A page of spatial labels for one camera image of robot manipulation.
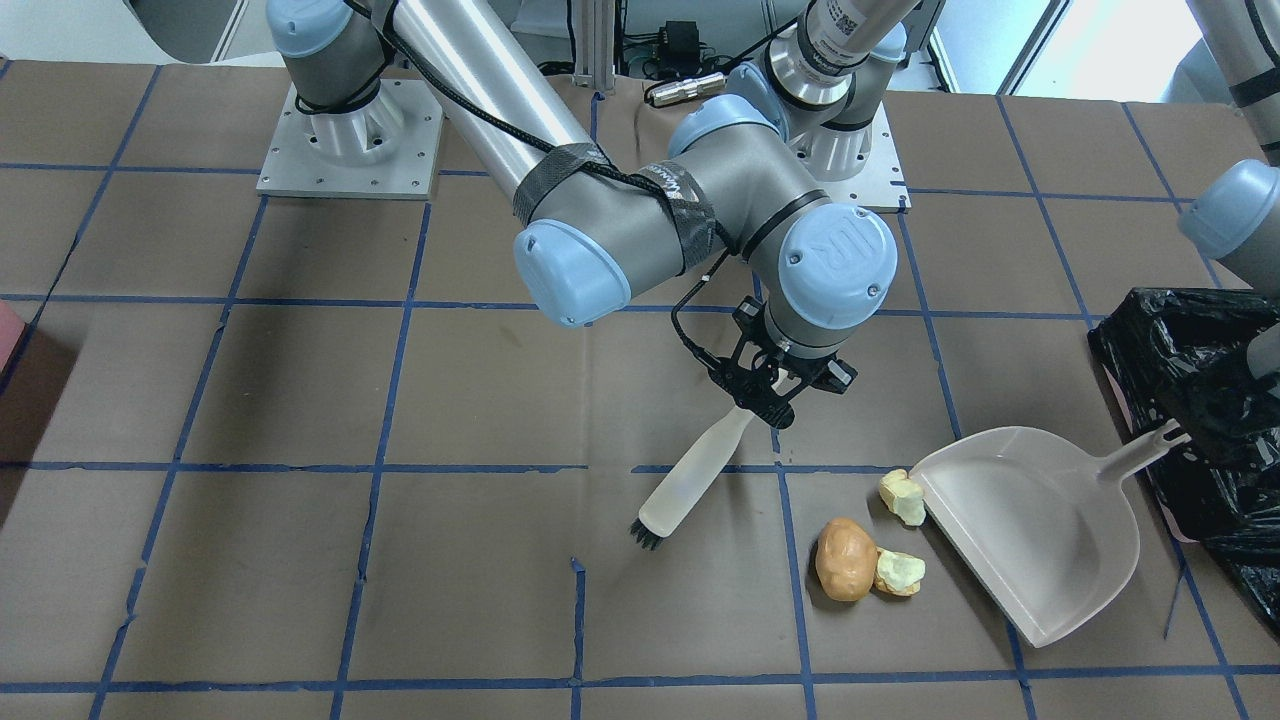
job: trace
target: robotic arm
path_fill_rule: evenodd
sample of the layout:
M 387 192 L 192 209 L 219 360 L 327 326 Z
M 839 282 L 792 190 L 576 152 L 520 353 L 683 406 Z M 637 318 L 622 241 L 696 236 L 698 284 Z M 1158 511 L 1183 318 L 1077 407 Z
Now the robotic arm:
M 874 111 L 887 77 L 869 81 L 864 96 L 874 97 L 859 105 L 855 72 L 876 68 L 870 50 L 913 0 L 814 0 L 762 67 L 731 78 L 736 94 L 708 100 L 676 128 L 668 160 L 634 174 L 609 163 L 484 0 L 273 3 L 291 6 L 273 23 L 278 45 L 328 13 L 320 35 L 330 42 L 285 54 L 300 97 L 319 114 L 376 106 L 388 47 L 413 61 L 526 225 L 516 266 L 556 323 L 581 327 L 718 251 L 741 255 L 768 299 L 739 305 L 730 356 L 698 346 L 677 316 L 718 264 L 672 311 L 712 379 L 780 429 L 801 389 L 841 393 L 854 379 L 836 352 L 883 302 L 896 246 L 876 214 L 832 201 L 787 141 L 850 109 Z M 847 127 L 827 131 L 860 129 Z M 744 364 L 748 343 L 756 350 Z M 799 377 L 785 395 L 772 387 L 780 372 Z

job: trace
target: white dustpan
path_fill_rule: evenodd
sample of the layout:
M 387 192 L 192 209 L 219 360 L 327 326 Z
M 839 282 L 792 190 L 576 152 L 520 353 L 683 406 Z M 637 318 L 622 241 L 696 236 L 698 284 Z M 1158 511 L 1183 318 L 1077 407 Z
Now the white dustpan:
M 1188 439 L 1170 420 L 1093 457 L 1044 430 L 996 428 L 929 455 L 911 479 L 1005 615 L 1043 647 L 1129 583 L 1138 523 L 1120 482 Z

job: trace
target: white mounting plate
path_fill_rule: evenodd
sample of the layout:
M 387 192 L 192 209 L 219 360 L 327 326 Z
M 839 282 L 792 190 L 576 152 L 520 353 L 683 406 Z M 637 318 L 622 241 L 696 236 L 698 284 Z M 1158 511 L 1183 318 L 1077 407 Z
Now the white mounting plate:
M 404 111 L 401 146 L 396 155 L 375 165 L 349 167 L 332 163 L 311 147 L 305 117 L 293 108 L 297 90 L 291 86 L 262 161 L 257 192 L 280 197 L 428 200 L 444 113 L 425 81 L 384 79 L 381 92 L 389 92 Z
M 836 202 L 856 202 L 868 210 L 896 213 L 899 208 L 911 208 L 911 195 L 906 191 L 902 163 L 897 158 L 893 132 L 888 128 L 884 105 L 876 110 L 870 131 L 872 152 L 856 176 L 837 182 L 820 182 L 823 190 Z

